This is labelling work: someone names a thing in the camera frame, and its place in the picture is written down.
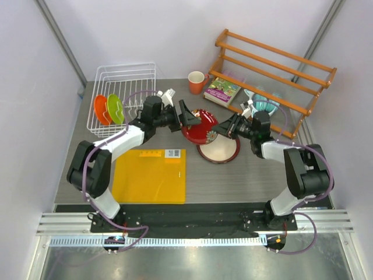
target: wire dish rack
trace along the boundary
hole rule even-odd
[[[115,94],[124,102],[128,96],[141,90],[156,90],[155,63],[98,67],[87,120],[87,129],[102,138],[111,136],[124,129],[125,122],[121,125],[113,122],[110,125],[101,124],[94,112],[94,100],[98,95],[103,95],[107,98],[109,95]],[[139,93],[131,97],[126,104],[123,104],[124,116],[128,121],[136,117],[137,110],[142,108],[143,101],[150,95],[154,95],[154,93]]]

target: book cover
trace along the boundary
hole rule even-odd
[[[222,78],[216,78],[205,90],[204,96],[211,101],[227,107],[240,89],[241,87],[234,83]]]

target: round plate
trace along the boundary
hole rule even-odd
[[[204,109],[194,110],[192,113],[195,117],[201,120],[201,123],[197,125],[190,125],[188,127],[182,127],[181,132],[184,137],[186,137],[186,139],[192,143],[198,145],[213,142],[217,137],[217,133],[211,129],[214,125],[218,124],[214,115]]]
[[[235,159],[241,149],[240,139],[230,139],[218,135],[216,140],[207,145],[197,145],[200,155],[213,163],[227,163]]]
[[[124,121],[123,104],[115,94],[109,95],[107,99],[107,110],[113,122],[122,124]]]
[[[103,95],[97,95],[94,99],[94,113],[96,114],[97,119],[103,125],[111,124],[111,117],[107,111],[107,99]]]

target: mug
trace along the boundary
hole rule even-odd
[[[188,75],[189,90],[192,94],[198,95],[209,80],[209,74],[203,74],[199,71],[193,71]]]

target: orange plate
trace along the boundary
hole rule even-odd
[[[94,113],[103,125],[111,124],[111,117],[106,108],[107,98],[103,95],[97,95],[94,99]]]

